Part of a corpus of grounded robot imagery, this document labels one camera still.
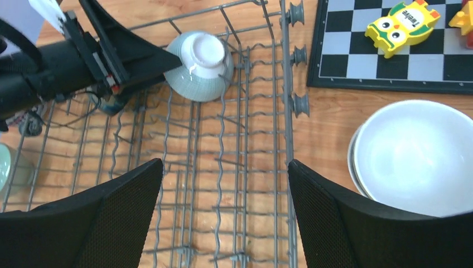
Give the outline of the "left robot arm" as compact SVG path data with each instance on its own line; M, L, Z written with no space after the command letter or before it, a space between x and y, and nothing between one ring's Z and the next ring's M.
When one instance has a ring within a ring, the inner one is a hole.
M1 57L1 131L18 112L48 101L65 101L87 89L99 100L121 100L165 80L180 58L116 21L97 1L81 1L96 32L84 31L73 11L56 1L31 1L30 6L56 28L62 41L35 46L23 33L1 21L1 39L19 51Z

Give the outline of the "cream beige bowl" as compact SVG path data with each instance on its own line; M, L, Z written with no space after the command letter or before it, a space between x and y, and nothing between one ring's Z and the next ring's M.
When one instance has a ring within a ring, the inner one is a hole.
M358 127L358 129L354 132L350 140L349 147L347 150L347 168L351 176L351 179L355 187L357 188L358 192L364 197L371 199L371 196L365 191L363 186L360 184L359 178L356 173L355 165L354 165L354 146L355 146L356 139L358 137L360 129L361 129L361 126Z

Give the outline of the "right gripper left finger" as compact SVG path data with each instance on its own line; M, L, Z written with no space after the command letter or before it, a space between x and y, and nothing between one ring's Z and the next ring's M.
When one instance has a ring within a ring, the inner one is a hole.
M35 209L1 214L2 267L137 267L163 179L145 164Z

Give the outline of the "beige speckled bowl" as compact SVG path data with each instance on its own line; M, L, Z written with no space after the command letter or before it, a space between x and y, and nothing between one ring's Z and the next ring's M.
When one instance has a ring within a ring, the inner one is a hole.
M472 118L430 100L374 112L354 146L360 184L376 202L433 217L472 211Z

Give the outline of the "pale green bowl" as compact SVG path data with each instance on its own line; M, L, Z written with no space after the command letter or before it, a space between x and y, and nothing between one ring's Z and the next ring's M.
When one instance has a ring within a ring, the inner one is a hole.
M28 158L20 154L16 161L17 150L1 143L1 197L5 196L10 183L10 195L14 195L31 185L35 167Z
M184 32L166 50L182 66L164 73L169 86L180 96L194 102L220 98L233 80L234 62L228 46L205 31Z

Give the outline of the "dark teal glazed bowl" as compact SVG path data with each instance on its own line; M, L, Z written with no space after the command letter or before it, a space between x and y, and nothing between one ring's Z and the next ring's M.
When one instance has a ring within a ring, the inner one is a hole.
M124 95L112 95L108 100L93 96L92 100L98 105L98 110L108 116L115 116L128 104L130 97Z

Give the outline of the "grey wire dish rack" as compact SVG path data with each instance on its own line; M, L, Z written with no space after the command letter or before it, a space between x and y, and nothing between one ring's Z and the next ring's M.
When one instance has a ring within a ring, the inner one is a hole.
M304 267L287 160L293 155L287 1L101 1L134 33L166 46L204 30L231 52L220 98L146 89L109 117L88 97L49 104L43 132L1 141L33 161L33 184L1 201L30 210L160 157L166 165L140 267Z

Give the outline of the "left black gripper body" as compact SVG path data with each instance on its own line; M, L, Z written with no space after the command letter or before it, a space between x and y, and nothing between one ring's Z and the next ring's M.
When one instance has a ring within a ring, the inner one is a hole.
M115 73L118 68L112 57L116 56L116 51L106 48L102 41L84 31L73 11L63 15L62 93L72 95L91 87L91 91L100 97L120 95L124 82L119 81L119 75L124 73Z

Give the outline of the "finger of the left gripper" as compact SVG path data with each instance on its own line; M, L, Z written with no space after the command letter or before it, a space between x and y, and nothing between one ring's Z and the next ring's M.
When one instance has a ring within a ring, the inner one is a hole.
M82 0L109 72L120 88L149 87L182 65L180 58L134 34L116 21L98 1Z

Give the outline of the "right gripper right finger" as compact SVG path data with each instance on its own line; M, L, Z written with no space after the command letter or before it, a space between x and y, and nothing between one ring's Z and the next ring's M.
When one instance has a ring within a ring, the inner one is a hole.
M472 214L436 218L393 208L288 164L308 267L471 267Z

